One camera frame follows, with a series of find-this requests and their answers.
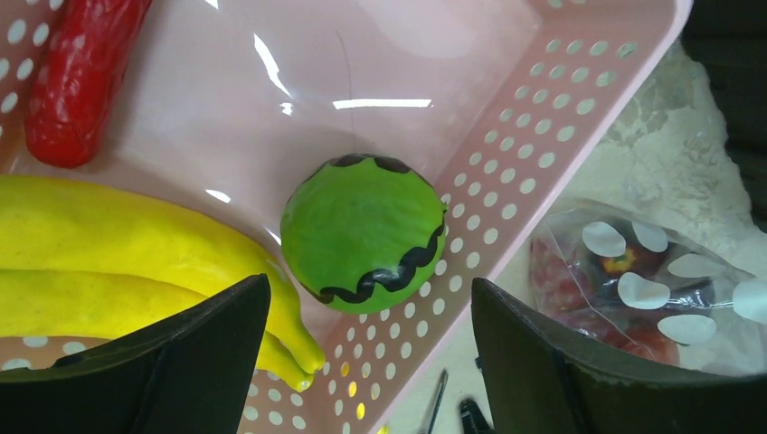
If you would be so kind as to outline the orange toy carrot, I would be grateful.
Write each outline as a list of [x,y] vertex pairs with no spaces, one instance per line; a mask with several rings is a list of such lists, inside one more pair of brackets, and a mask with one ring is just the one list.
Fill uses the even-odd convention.
[[653,325],[634,325],[624,333],[609,329],[600,340],[637,357],[679,366],[677,344]]

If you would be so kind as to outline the red toy pomegranate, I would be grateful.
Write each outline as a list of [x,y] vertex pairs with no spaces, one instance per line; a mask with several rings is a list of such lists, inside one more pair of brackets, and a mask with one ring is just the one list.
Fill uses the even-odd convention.
[[612,286],[628,272],[643,278],[652,278],[667,256],[665,251],[655,252],[638,244],[630,244],[624,254],[619,257],[593,256],[592,281],[603,286]]

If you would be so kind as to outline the clear zip top bag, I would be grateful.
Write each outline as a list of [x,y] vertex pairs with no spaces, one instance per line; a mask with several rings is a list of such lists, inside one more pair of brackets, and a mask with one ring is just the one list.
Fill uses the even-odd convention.
[[[580,242],[594,287],[592,309],[558,323],[601,342],[609,329],[624,333],[653,325],[677,344],[679,366],[725,376],[766,371],[766,283],[677,231],[601,203],[552,209],[530,237],[556,244]],[[593,256],[624,254],[638,244],[668,256],[652,278],[625,273],[616,284],[592,281]]]

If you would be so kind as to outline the green toy melon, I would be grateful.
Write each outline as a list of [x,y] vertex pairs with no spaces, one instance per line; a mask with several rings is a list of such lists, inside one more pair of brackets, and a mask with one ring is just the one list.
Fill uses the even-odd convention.
[[281,249],[317,302],[348,314],[401,304],[434,273],[448,206],[399,159],[347,154],[323,163],[289,197]]

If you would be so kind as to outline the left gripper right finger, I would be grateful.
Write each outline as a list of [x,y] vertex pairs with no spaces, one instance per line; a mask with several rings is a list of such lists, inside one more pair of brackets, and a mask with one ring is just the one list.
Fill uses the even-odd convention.
[[499,433],[763,433],[766,378],[651,362],[544,316],[485,278],[471,320]]

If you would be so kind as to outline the purple toy grapes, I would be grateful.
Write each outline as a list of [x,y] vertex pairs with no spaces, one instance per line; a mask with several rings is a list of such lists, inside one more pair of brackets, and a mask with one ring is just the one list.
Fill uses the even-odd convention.
[[559,320],[592,309],[594,287],[586,272],[588,264],[580,242],[556,244],[533,239],[529,277],[538,311]]

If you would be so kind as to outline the red toy chili pepper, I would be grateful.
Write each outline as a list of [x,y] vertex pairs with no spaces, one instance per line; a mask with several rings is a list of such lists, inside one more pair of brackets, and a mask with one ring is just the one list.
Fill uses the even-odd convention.
[[101,150],[149,0],[69,1],[33,85],[24,120],[27,150],[60,168]]

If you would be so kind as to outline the pink plastic basket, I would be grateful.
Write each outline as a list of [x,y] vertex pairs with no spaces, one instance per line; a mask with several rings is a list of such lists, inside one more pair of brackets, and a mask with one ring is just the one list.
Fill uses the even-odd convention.
[[252,376],[242,433],[373,433],[682,30],[688,1],[156,1],[99,155],[69,177],[206,212],[279,248],[294,188],[392,156],[450,206],[434,277],[348,316],[302,298],[327,363]]

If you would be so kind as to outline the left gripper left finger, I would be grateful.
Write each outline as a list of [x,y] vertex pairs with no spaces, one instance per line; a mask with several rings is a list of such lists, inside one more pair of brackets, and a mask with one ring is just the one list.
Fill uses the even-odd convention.
[[270,307],[251,276],[136,332],[1,374],[4,433],[234,433]]

